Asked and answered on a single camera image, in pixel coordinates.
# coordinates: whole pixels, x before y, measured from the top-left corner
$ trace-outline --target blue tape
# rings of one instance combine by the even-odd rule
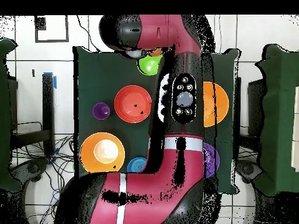
[[[56,89],[56,88],[57,88],[56,76],[55,76],[54,79],[53,79],[53,84],[54,84],[54,88]]]
[[[56,160],[57,160],[57,157],[56,157],[56,156],[53,156],[53,157],[52,157],[52,160],[48,162],[48,165],[52,165],[52,164],[53,164],[52,162],[55,162]]]

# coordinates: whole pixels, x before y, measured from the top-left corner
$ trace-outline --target wire bundle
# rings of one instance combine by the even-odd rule
[[[25,122],[25,123],[20,123],[20,124],[32,124],[32,123],[39,123],[40,126],[41,126],[41,129],[42,128],[42,124],[40,122]],[[25,158],[25,159],[35,159],[35,158],[40,158],[40,157],[45,157],[43,154],[39,154],[39,153],[44,153],[44,149],[41,147],[41,144],[40,143],[37,143],[37,145],[35,144],[32,144],[32,146],[38,148],[38,150],[34,150],[34,151],[29,151],[28,150],[28,147],[25,146],[23,148],[20,148],[21,152],[19,151],[13,151],[13,158]],[[66,155],[64,153],[61,153],[60,150],[62,149],[62,147],[64,147],[66,144],[69,145],[69,148],[70,150],[74,153],[74,136],[71,135],[71,136],[66,136],[64,138],[61,138],[61,139],[57,139],[55,140],[55,147],[57,145],[59,145],[59,148],[56,149],[55,151],[55,156],[53,157],[46,157],[49,161],[49,165],[51,165],[54,169],[54,171],[56,172],[57,174],[57,184],[58,184],[58,188],[55,189],[53,187],[53,184],[52,184],[52,179],[51,176],[47,173],[47,171],[45,171],[45,174],[47,175],[47,177],[49,178],[50,180],[50,187],[52,188],[53,190],[53,193],[52,193],[52,197],[51,197],[51,201],[50,203],[48,204],[49,208],[46,210],[46,212],[44,214],[36,214],[36,215],[31,215],[29,216],[27,219],[33,217],[33,216],[39,216],[41,215],[42,218],[40,220],[40,223],[39,224],[43,224],[46,217],[48,215],[51,215],[53,217],[53,219],[55,218],[55,211],[56,211],[56,208],[57,208],[57,205],[58,205],[58,202],[59,202],[59,197],[57,198],[57,194],[60,194],[64,187],[65,187],[65,180],[63,178],[63,172],[64,173],[74,173],[74,171],[67,171],[65,168],[66,166],[68,165],[69,162],[74,162],[74,156],[73,155]],[[61,165],[58,165],[56,163],[56,161],[58,159],[61,159],[63,160],[62,164]]]

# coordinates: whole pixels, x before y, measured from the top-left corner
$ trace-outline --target floor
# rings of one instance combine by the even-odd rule
[[[101,51],[111,51],[101,41],[98,33],[98,24],[100,16],[79,16],[81,26],[86,28],[90,33],[92,42]],[[213,18],[209,18],[212,29],[217,29],[213,23]],[[63,28],[51,29],[59,26],[63,27],[64,20],[55,19],[47,16],[47,31],[39,31],[41,39],[64,39],[65,33]],[[57,77],[57,88],[54,89],[54,109],[55,109],[55,140],[69,138],[74,133],[73,121],[73,54],[72,46],[84,46],[91,51],[95,51],[90,42],[87,32],[80,27],[76,16],[68,17],[69,25],[69,42],[68,43],[35,43],[34,36],[34,18],[32,16],[12,16],[0,18],[0,37],[13,39],[18,44],[15,51],[7,55],[7,66],[9,73],[16,76],[19,82],[18,88],[18,123],[39,121],[42,123],[42,98],[41,98],[41,75],[44,72],[52,72]],[[226,40],[222,40],[221,52],[226,48],[235,48],[236,44],[230,45]],[[246,74],[248,64],[240,67],[240,74]],[[246,104],[242,103],[242,120],[241,125],[245,126],[246,132]],[[18,127],[18,132],[28,132],[39,130],[37,123],[24,124]],[[31,154],[39,155],[40,149],[35,146],[29,146]],[[22,163],[27,159],[25,150],[15,150],[15,156],[12,165]],[[66,156],[67,166],[62,176],[65,182],[72,177],[72,161],[69,156],[72,151],[66,143],[57,156]],[[30,183],[26,194],[26,215],[29,217],[30,224],[39,224],[45,212],[55,202],[59,195],[55,194],[58,189],[59,180],[53,167],[61,166],[64,160],[58,158],[55,165],[49,165],[47,173],[42,175],[42,179],[36,183]],[[239,175],[235,175],[235,184],[239,188],[236,195],[222,195],[221,211],[216,224],[252,224],[255,213],[254,191],[250,184],[244,184]],[[42,224],[52,224],[53,219],[48,215]]]

